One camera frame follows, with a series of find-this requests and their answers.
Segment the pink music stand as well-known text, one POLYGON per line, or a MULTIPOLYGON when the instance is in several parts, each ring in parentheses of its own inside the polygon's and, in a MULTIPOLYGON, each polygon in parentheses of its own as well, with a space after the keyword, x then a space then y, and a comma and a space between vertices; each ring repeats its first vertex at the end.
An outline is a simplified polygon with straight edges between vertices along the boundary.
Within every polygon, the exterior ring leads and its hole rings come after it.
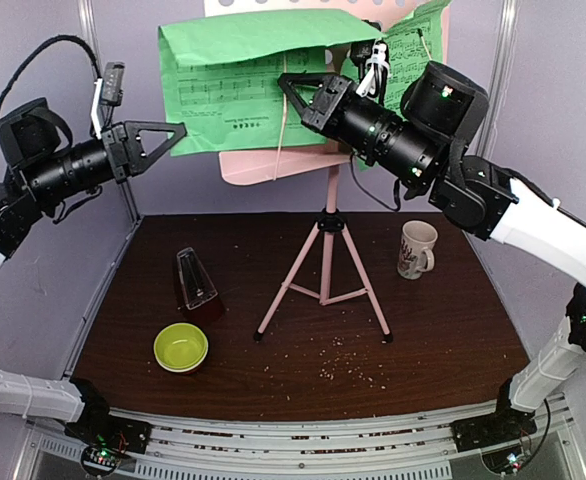
MULTIPOLYGON (((441 52, 438 58, 445 60, 448 54, 449 16, 448 7, 437 7, 430 11, 428 1, 340 1, 338 7, 348 13, 366 20, 378 20, 384 31, 392 25, 402 24, 417 17, 416 25, 433 41, 428 43, 428 52, 441 52)), ((290 177, 314 170, 325 169, 328 172, 326 206, 319 213, 316 221, 294 260, 287 276, 284 278, 274 300, 254 333, 259 341, 275 315, 285 294, 292 290, 312 297, 322 306, 327 306, 360 296, 367 296, 380 324, 383 340, 391 342, 392 332, 384 317, 379 301, 375 295, 371 281, 366 273, 360 255, 349 232, 346 220, 337 209, 340 166, 351 165, 345 152, 334 145, 300 147, 289 149, 237 150, 219 154, 221 175, 224 181, 236 186, 249 186, 279 178, 290 177), (331 290, 331 273, 333 246, 336 236, 343 238, 350 258, 353 260, 362 282, 358 290, 333 297, 331 290), (318 237, 323 238, 322 266, 320 286, 317 292, 294 283, 294 278, 308 256, 311 247, 318 237)))

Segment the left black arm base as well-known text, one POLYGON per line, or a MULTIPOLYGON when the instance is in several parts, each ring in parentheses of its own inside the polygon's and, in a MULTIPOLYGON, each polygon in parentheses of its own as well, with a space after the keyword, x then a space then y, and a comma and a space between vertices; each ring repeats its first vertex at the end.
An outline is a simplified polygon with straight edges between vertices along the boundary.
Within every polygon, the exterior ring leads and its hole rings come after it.
POLYGON ((79 390, 84 407, 77 421, 64 424, 67 436, 124 456, 146 452, 152 429, 148 422, 112 415, 107 401, 90 381, 76 378, 70 383, 79 390))

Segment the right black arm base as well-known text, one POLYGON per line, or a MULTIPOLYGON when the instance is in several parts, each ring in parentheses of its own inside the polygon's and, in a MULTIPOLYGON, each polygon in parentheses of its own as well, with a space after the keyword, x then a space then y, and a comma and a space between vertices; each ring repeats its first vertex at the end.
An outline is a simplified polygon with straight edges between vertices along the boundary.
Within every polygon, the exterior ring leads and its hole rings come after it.
POLYGON ((522 432, 537 432, 534 413, 515 410, 512 407, 509 399, 511 382, 511 379, 506 380, 500 386, 492 413, 456 420, 450 424, 458 452, 518 440, 522 432))

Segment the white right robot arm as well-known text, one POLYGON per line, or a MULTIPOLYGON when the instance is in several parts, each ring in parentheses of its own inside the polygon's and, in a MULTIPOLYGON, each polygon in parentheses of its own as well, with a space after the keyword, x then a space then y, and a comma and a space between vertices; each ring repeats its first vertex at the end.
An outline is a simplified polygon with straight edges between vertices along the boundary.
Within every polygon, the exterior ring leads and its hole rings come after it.
POLYGON ((304 127, 390 172, 406 199, 426 197, 460 230, 508 248, 519 281, 502 292, 509 312, 557 315, 486 419, 492 440, 508 440, 586 363, 586 222, 524 174, 469 153, 489 96, 449 66, 427 63, 397 110, 336 73, 284 73, 278 83, 304 127))

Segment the brown wooden metronome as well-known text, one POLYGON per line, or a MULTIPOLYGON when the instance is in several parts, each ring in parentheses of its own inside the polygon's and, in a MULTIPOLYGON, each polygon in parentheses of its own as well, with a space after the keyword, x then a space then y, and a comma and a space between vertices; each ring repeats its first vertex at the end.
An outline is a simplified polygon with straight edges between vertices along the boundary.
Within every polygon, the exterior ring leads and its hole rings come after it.
POLYGON ((219 292, 192 247, 176 254, 173 274, 177 309, 186 322, 201 326, 224 317, 219 292))

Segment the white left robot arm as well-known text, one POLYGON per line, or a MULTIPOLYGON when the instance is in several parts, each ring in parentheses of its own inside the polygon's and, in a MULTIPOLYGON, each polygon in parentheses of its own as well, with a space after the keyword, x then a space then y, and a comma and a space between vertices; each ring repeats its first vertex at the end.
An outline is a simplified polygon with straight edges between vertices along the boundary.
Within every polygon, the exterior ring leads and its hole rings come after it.
POLYGON ((96 444, 116 436, 100 395, 64 371, 132 229, 119 186, 186 135, 182 123, 95 121, 78 141, 45 98, 0 115, 0 414, 77 422, 96 444))

